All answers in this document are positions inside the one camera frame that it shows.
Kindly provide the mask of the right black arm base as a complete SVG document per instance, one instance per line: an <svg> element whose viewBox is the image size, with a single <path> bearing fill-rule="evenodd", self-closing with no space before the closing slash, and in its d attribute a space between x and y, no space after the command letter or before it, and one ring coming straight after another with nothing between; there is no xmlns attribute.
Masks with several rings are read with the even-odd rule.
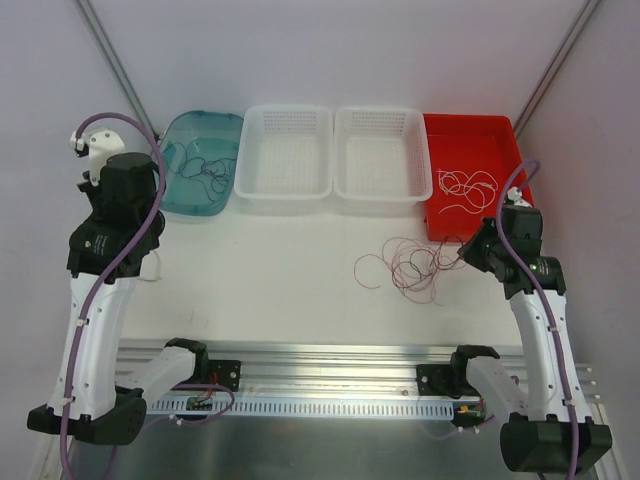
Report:
<svg viewBox="0 0 640 480"><path fill-rule="evenodd" d="M463 396L478 397L479 393L469 384L466 368L470 360L478 357L500 359L490 346L459 345L449 362L418 364L415 367L416 384L420 396L445 396L458 400Z"/></svg>

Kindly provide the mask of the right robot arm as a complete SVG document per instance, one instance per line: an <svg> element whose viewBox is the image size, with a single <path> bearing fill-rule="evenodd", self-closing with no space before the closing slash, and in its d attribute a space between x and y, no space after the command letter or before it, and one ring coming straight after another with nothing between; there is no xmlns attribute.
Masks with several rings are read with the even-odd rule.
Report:
<svg viewBox="0 0 640 480"><path fill-rule="evenodd" d="M458 393L477 391L500 424L500 450L512 472L586 473L612 447L609 426L593 419L572 355L561 264L542 255L543 219L506 204L460 248L461 258L504 288L521 338L527 387L521 389L490 348L466 346L448 375Z"/></svg>

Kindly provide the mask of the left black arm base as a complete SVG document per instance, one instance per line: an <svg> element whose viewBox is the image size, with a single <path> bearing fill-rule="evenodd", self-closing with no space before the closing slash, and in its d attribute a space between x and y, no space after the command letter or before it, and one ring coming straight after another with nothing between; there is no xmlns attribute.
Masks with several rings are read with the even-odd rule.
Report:
<svg viewBox="0 0 640 480"><path fill-rule="evenodd" d="M242 362L240 360L211 359L205 343L184 338L173 338L165 347L179 347L195 355L195 367L192 376L184 383L215 384L237 392L241 379Z"/></svg>

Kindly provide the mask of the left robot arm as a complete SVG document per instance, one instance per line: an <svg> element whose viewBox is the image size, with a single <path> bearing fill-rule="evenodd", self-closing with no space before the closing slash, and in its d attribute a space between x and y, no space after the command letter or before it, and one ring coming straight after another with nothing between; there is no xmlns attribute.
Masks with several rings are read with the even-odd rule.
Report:
<svg viewBox="0 0 640 480"><path fill-rule="evenodd" d="M31 410L28 429L67 433L94 444L128 445L142 429L147 407L176 385L203 387L210 377L204 343L168 341L147 366L115 378L127 305L146 255L159 246L164 217L152 208L158 167L143 153L111 156L96 185L82 181L92 212L72 233L67 269L71 275L71 318L64 361L54 393Z"/></svg>

